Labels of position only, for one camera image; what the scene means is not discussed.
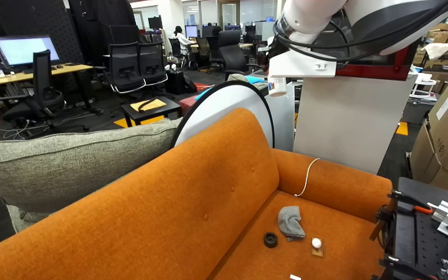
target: computer monitor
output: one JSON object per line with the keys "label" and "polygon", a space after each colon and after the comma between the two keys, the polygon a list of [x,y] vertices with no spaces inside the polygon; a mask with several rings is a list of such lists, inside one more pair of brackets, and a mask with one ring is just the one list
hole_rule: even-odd
{"label": "computer monitor", "polygon": [[158,17],[149,17],[147,19],[147,25],[149,25],[149,29],[160,29],[160,28],[163,28],[163,25],[161,25],[161,17],[158,15]]}
{"label": "computer monitor", "polygon": [[195,25],[186,25],[186,37],[197,37],[197,26]]}
{"label": "computer monitor", "polygon": [[34,53],[44,50],[49,50],[51,62],[58,62],[49,36],[0,37],[0,56],[9,67],[32,65]]}
{"label": "computer monitor", "polygon": [[240,29],[239,25],[225,25],[223,29]]}

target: small black object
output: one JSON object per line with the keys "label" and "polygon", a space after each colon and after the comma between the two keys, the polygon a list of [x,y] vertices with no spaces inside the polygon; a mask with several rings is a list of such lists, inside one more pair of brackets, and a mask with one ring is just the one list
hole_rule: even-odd
{"label": "small black object", "polygon": [[270,249],[275,247],[276,246],[276,236],[273,233],[267,232],[264,235],[264,244]]}

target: person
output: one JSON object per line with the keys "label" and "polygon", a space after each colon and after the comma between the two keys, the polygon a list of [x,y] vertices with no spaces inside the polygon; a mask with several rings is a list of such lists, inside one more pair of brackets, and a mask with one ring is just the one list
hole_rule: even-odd
{"label": "person", "polygon": [[178,39],[180,54],[188,56],[189,54],[188,47],[191,40],[188,40],[186,36],[181,34],[181,28],[178,25],[175,26],[174,36]]}

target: couch cushion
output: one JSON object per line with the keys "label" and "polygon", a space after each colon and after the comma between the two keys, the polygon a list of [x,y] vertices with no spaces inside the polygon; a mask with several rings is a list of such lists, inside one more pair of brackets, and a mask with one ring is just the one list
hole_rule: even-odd
{"label": "couch cushion", "polygon": [[0,197],[55,211],[169,149],[177,123],[0,141]]}
{"label": "couch cushion", "polygon": [[[278,230],[276,215],[284,205],[298,205],[303,241],[287,241]],[[374,224],[278,191],[259,213],[239,244],[228,252],[216,278],[287,278],[289,274],[301,278],[345,278],[360,280],[379,275],[382,249],[368,236]],[[278,236],[278,246],[262,244],[265,232]],[[310,253],[310,238],[323,243],[323,257]]]}

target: white cable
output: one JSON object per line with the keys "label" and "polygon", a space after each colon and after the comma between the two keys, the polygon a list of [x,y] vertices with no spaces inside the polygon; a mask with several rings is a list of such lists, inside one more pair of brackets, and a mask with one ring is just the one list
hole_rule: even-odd
{"label": "white cable", "polygon": [[314,166],[314,163],[318,162],[318,160],[320,160],[320,159],[317,157],[317,159],[314,159],[314,160],[307,165],[307,168],[306,168],[306,171],[304,171],[303,188],[301,188],[300,193],[293,194],[295,197],[303,196],[303,193],[306,191],[307,176],[310,174],[310,168]]}

